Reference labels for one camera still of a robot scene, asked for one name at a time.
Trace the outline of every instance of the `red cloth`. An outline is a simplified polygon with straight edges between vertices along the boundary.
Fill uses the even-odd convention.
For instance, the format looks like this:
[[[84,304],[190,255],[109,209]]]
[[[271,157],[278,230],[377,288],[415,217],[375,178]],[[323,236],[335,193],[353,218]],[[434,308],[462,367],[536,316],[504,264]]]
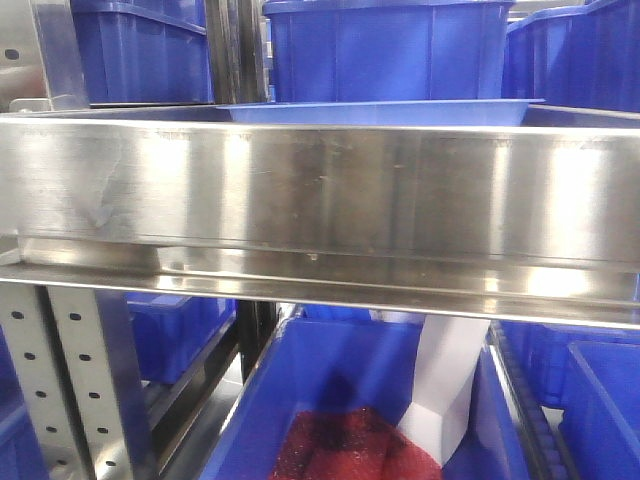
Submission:
[[[373,409],[299,413],[269,480],[441,480],[440,466]]]

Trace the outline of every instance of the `white bag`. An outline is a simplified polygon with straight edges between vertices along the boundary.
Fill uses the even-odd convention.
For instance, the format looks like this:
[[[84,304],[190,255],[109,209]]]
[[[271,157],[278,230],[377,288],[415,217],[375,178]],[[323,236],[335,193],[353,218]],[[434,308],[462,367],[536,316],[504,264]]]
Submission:
[[[471,388],[489,320],[428,315],[418,345],[413,397],[399,429],[444,465],[469,423]]]

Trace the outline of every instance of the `blue plastic bin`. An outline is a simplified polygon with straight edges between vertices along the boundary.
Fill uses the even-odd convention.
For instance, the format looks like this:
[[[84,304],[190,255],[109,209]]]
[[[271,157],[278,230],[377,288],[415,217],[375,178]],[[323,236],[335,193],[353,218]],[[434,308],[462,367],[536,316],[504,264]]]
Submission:
[[[505,0],[271,0],[279,102],[499,98]]]
[[[640,344],[640,332],[633,330],[518,322],[503,322],[502,326],[537,400],[551,408],[566,406],[571,342]]]
[[[575,343],[560,431],[583,480],[640,478],[640,347]]]
[[[335,307],[330,305],[303,305],[303,315],[316,320],[370,321],[371,313],[366,308]]]
[[[640,111],[635,0],[542,10],[509,26],[503,94],[549,104]]]
[[[298,411],[373,406],[396,423],[407,408],[420,325],[296,319],[281,328],[200,480],[267,478]],[[487,351],[479,365],[470,428],[445,478],[529,479]]]
[[[73,0],[89,99],[210,102],[202,0]]]
[[[127,293],[143,380],[175,383],[233,313],[233,301]]]

